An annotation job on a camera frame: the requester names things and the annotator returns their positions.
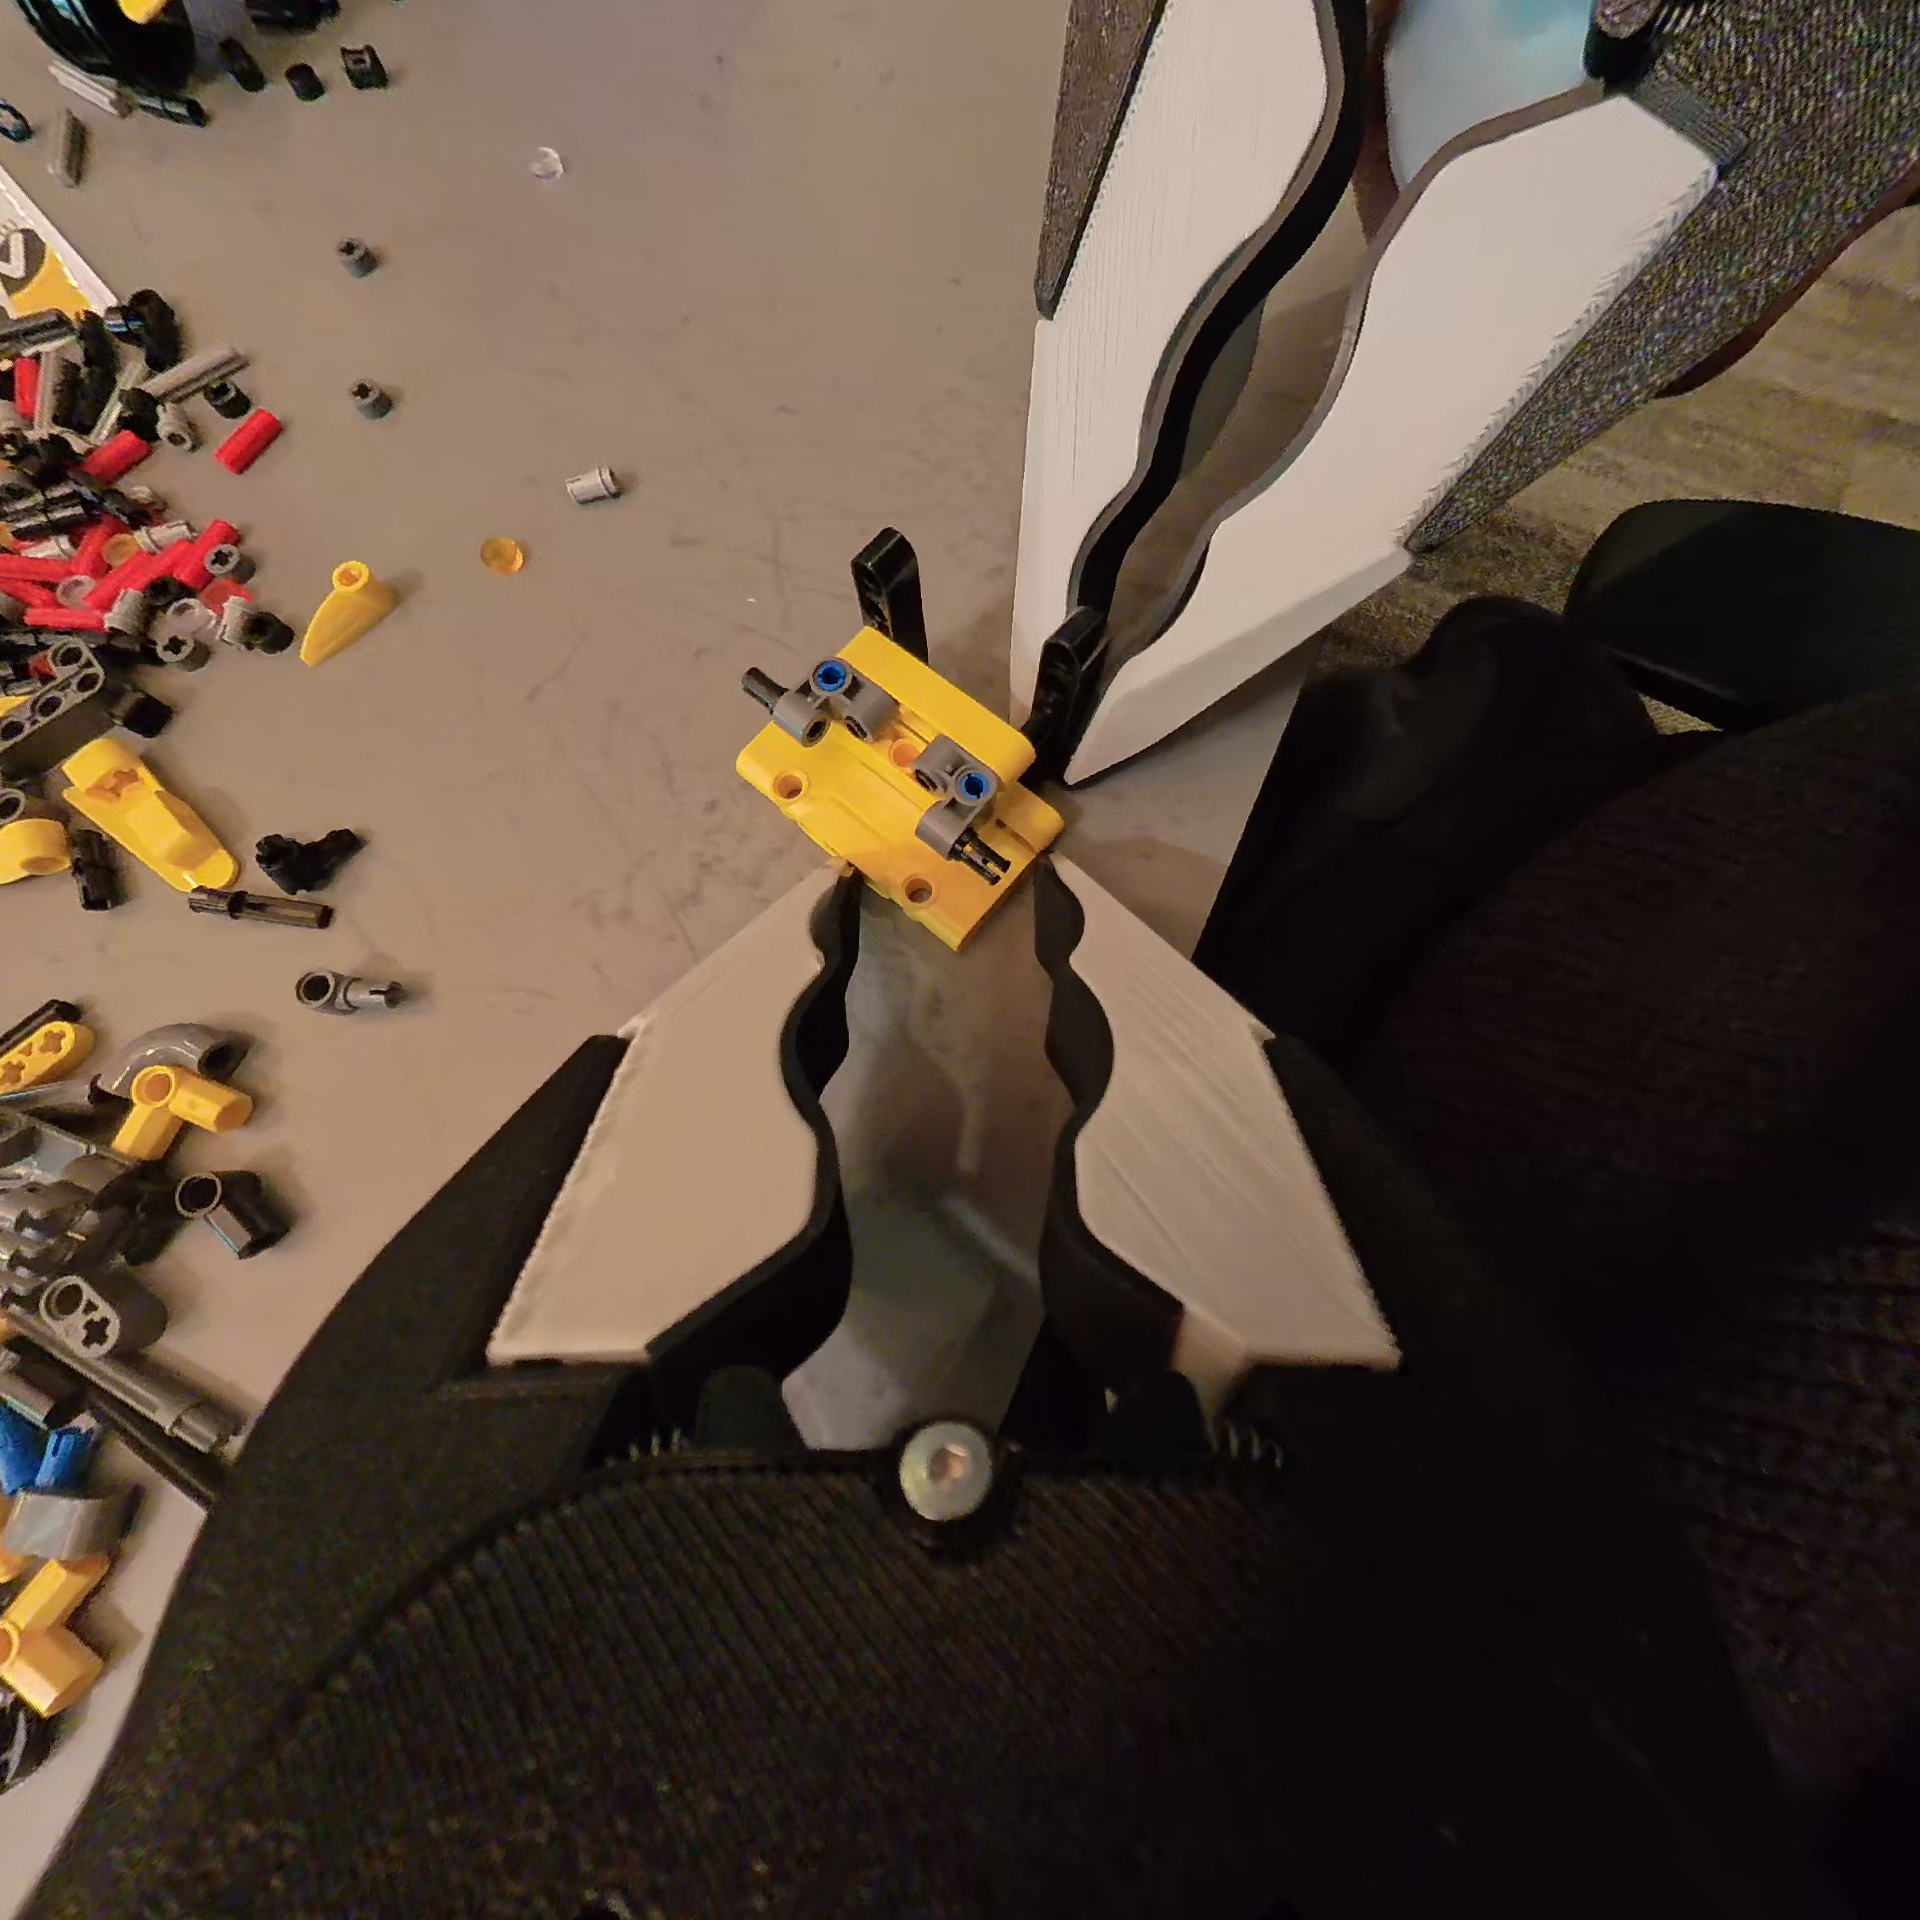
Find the person's right hand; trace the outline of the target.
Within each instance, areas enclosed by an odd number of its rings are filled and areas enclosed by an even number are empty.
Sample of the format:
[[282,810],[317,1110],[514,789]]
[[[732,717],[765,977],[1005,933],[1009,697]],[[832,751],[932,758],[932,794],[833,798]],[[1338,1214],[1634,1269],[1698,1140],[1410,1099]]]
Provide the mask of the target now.
[[1690,366],[1688,373],[1682,373],[1665,387],[1656,390],[1660,399],[1676,399],[1698,389],[1706,387],[1738,362],[1744,362],[1760,343],[1784,321],[1784,315],[1816,285],[1816,282],[1828,273],[1828,268],[1847,251],[1854,241],[1864,229],[1856,229],[1849,237],[1842,237],[1838,247],[1823,254],[1800,278],[1786,285],[1780,295],[1776,295],[1766,309],[1746,325],[1736,337],[1727,338],[1725,343],[1717,345],[1706,351],[1701,362]]

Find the yellow brick assembly grey connectors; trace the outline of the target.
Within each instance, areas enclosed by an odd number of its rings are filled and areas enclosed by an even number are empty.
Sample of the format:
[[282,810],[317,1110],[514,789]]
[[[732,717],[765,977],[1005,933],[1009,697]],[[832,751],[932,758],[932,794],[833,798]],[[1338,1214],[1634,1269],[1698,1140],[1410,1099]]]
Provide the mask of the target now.
[[951,951],[1065,829],[1034,745],[874,626],[802,681],[740,681],[765,711],[738,774]]

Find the black chair seat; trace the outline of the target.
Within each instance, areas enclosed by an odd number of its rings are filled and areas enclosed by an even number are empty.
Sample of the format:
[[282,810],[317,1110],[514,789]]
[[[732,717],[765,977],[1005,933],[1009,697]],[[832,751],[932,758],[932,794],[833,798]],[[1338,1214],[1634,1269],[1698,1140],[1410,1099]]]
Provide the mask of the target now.
[[1614,519],[1564,617],[1630,685],[1719,732],[1918,685],[1918,533],[1757,501]]

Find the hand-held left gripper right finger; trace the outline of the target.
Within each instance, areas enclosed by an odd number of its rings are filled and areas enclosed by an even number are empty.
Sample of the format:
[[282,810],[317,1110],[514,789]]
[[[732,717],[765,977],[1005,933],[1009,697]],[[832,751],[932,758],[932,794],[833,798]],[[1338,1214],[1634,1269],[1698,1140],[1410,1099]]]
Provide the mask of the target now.
[[1261,1370],[1400,1367],[1272,1033],[1071,862],[1034,881],[1044,1053],[1070,1099],[1039,1237],[1052,1332],[1109,1390],[1220,1412]]

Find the person's dark clothing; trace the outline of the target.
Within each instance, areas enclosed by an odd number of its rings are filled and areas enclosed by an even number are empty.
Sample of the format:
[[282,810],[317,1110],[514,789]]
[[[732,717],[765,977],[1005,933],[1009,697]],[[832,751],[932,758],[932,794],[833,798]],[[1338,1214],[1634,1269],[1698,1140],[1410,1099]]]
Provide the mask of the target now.
[[1193,959],[1551,1306],[1838,1915],[1914,1915],[1914,691],[1663,733],[1557,612],[1306,685]]

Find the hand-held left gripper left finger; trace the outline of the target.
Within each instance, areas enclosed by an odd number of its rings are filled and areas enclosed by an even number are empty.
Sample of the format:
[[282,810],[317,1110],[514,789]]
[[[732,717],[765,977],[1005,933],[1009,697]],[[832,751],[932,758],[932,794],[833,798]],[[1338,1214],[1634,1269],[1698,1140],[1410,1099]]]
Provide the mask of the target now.
[[617,1029],[623,1049],[493,1330],[493,1367],[649,1363],[825,1226],[799,1022],[847,957],[847,869],[806,875]]

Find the black beam with pins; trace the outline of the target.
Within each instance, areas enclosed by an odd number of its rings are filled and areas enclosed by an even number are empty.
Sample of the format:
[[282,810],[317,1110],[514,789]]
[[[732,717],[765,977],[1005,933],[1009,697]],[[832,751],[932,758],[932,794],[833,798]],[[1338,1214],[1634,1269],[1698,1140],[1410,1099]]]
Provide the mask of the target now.
[[908,538],[881,525],[849,562],[862,623],[908,657],[927,660],[927,623],[919,553]]
[[1109,654],[1101,607],[1073,607],[1041,642],[1021,737],[1033,749],[1026,782],[1061,785],[1097,703]]

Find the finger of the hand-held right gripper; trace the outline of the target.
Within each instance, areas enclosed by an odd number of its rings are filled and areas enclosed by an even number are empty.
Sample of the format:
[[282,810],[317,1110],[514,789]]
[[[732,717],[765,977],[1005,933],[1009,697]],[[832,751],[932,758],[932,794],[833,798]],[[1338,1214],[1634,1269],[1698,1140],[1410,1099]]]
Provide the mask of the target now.
[[1436,155],[1381,237],[1322,404],[1209,525],[1172,614],[1098,695],[1068,785],[1152,749],[1398,578],[1414,531],[1717,174],[1625,93],[1540,103]]
[[1362,3],[1073,3],[1034,268],[1009,691],[1106,617],[1217,359],[1352,178]]

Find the yellow grey sticker sheet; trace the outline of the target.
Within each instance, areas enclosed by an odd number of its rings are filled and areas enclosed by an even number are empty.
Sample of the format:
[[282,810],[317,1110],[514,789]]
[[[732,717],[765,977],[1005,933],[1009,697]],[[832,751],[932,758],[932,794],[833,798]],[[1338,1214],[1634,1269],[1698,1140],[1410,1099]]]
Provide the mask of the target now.
[[10,317],[41,310],[103,315],[119,295],[88,268],[26,187],[2,169],[2,307]]

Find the yellow toy vehicle model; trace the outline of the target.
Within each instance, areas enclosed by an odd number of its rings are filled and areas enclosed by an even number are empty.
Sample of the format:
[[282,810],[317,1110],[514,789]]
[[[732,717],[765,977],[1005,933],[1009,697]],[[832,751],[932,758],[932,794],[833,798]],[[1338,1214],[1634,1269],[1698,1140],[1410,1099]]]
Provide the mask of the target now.
[[197,76],[197,29],[184,3],[13,3],[61,61],[129,90],[181,92]]

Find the yellow cone tooth piece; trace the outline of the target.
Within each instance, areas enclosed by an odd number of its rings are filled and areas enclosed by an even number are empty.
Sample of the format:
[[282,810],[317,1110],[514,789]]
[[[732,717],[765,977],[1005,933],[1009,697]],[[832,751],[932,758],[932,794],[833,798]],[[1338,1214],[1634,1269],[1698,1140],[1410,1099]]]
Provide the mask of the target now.
[[376,578],[369,564],[340,562],[300,637],[302,666],[319,667],[340,657],[390,617],[398,603],[396,587]]

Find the pile of building brick pieces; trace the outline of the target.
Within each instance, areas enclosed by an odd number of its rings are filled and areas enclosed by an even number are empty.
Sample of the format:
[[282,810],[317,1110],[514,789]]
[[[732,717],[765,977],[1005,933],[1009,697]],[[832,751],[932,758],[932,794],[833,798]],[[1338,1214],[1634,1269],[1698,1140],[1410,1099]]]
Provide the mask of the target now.
[[[253,589],[225,519],[174,519],[137,483],[157,447],[192,451],[189,399],[229,423],[212,451],[249,470],[281,421],[245,395],[230,349],[188,351],[177,315],[134,290],[103,315],[4,314],[4,884],[66,878],[79,909],[126,898],[120,858],[192,914],[325,931],[327,890],[365,839],[269,831],[245,859],[141,749],[175,719],[153,670],[218,649],[300,657]],[[150,1266],[204,1230],[234,1260],[295,1226],[258,1169],[182,1169],[184,1139],[245,1129],[250,1037],[150,1027],[97,1053],[86,1010],[49,997],[4,1022],[2,1172],[2,1763],[4,1789],[48,1761],[60,1721],[104,1671],[79,1619],[127,1535],[137,1487],[103,1478],[113,1441],[198,1508],[224,1487],[242,1420],[154,1359],[168,1306]]]

